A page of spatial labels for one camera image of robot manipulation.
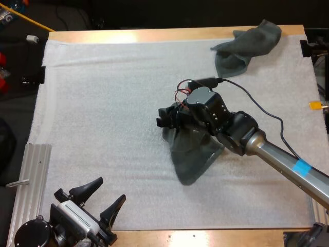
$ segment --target black cable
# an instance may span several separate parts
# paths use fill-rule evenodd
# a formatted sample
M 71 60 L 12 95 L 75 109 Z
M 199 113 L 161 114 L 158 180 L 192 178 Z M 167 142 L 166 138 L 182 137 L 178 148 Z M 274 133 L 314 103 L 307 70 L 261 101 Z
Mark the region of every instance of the black cable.
M 199 81 L 195 81 L 195 80 L 192 80 L 192 79 L 187 79 L 187 80 L 185 80 L 185 81 L 191 81 L 191 82 L 194 82 L 194 83 L 196 83 L 196 84 L 199 84 L 200 86 L 205 86 L 205 85 L 203 85 L 201 82 L 199 82 Z
M 84 22 L 84 25 L 86 26 L 87 29 L 89 29 L 89 26 L 87 24 L 87 21 L 85 20 L 83 14 L 81 13 L 80 9 L 76 8 L 77 12 L 79 13 L 79 15 L 81 16 L 83 22 Z
M 277 120 L 280 121 L 280 123 L 281 123 L 280 137 L 281 137 L 282 142 L 283 142 L 283 143 L 286 145 L 286 147 L 291 151 L 291 153 L 294 154 L 294 156 L 295 156 L 296 158 L 300 159 L 299 155 L 298 155 L 298 154 L 294 151 L 294 149 L 288 144 L 288 142 L 286 141 L 286 139 L 285 139 L 284 136 L 283 136 L 283 120 L 282 120 L 281 118 L 279 118 L 279 117 L 277 117 L 277 116 L 275 116 L 275 115 L 273 115 L 273 114 L 270 114 L 269 112 L 265 111 L 264 108 L 262 108 L 262 107 L 257 103 L 256 100 L 254 100 L 254 98 L 251 96 L 251 94 L 250 94 L 250 93 L 249 93 L 244 87 L 240 86 L 239 84 L 236 84 L 236 83 L 233 82 L 233 81 L 230 81 L 230 80 L 227 80 L 227 79 L 224 79 L 224 78 L 222 78 L 222 80 L 223 80 L 223 81 L 226 81 L 226 82 L 229 82 L 229 83 L 233 84 L 234 86 L 237 86 L 238 88 L 242 89 L 242 90 L 243 90 L 243 91 L 249 96 L 249 98 L 252 100 L 252 102 L 254 102 L 255 105 L 257 105 L 258 108 L 261 109 L 266 115 L 268 115 L 268 116 L 270 116 L 270 117 L 273 117 L 273 118 L 275 118 L 275 119 L 277 119 Z
M 65 28 L 66 28 L 66 31 L 68 31 L 68 25 L 67 25 L 67 23 L 64 21 L 63 18 L 61 18 L 61 17 L 58 15 L 58 5 L 56 5 L 56 8 L 55 8 L 55 14 L 56 14 L 56 17 L 57 17 L 58 19 L 60 19 L 61 22 L 64 24 L 64 26 L 65 26 Z

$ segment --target metal bracket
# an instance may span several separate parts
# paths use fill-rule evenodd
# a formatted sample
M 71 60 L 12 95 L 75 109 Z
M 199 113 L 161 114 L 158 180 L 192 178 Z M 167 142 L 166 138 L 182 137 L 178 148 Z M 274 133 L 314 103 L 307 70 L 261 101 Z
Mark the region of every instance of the metal bracket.
M 16 182 L 6 184 L 6 188 L 17 188 L 20 185 L 29 184 L 29 183 L 30 183 L 30 181 L 28 179 L 24 179 L 21 181 L 16 181 Z
M 21 225 L 40 214 L 50 153 L 49 144 L 26 144 L 20 179 L 6 185 L 6 187 L 17 188 L 7 247 L 13 246 L 14 236 Z
M 312 207 L 315 222 L 329 225 L 329 215 L 327 214 L 327 210 L 314 199 L 312 199 Z

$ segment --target metal arm tube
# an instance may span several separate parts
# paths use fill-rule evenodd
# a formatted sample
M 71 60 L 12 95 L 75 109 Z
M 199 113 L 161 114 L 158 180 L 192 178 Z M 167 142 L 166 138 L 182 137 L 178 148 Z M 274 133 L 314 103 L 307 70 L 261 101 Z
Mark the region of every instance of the metal arm tube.
M 329 210 L 329 177 L 267 141 L 261 130 L 249 139 L 246 155 L 256 155 Z

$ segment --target wooden table edge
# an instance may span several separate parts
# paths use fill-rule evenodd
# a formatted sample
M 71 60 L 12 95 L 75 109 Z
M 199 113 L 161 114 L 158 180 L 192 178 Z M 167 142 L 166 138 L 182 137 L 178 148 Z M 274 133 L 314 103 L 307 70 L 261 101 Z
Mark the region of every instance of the wooden table edge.
M 116 231 L 115 246 L 283 247 L 283 232 L 307 229 Z
M 233 30 L 248 30 L 252 27 L 253 26 L 50 32 L 49 40 L 80 44 L 208 40 L 233 38 Z M 280 28 L 282 29 L 283 36 L 305 34 L 303 25 L 280 25 Z

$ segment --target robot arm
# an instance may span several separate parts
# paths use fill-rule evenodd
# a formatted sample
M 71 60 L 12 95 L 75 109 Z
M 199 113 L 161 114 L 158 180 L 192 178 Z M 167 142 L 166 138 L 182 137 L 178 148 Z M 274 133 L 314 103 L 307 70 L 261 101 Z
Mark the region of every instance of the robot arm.
M 329 177 L 270 143 L 250 115 L 229 112 L 221 96 L 211 90 L 218 82 L 222 81 L 207 78 L 190 82 L 191 93 L 183 101 L 187 107 L 159 109 L 157 125 L 207 131 L 233 153 L 256 155 L 329 210 Z

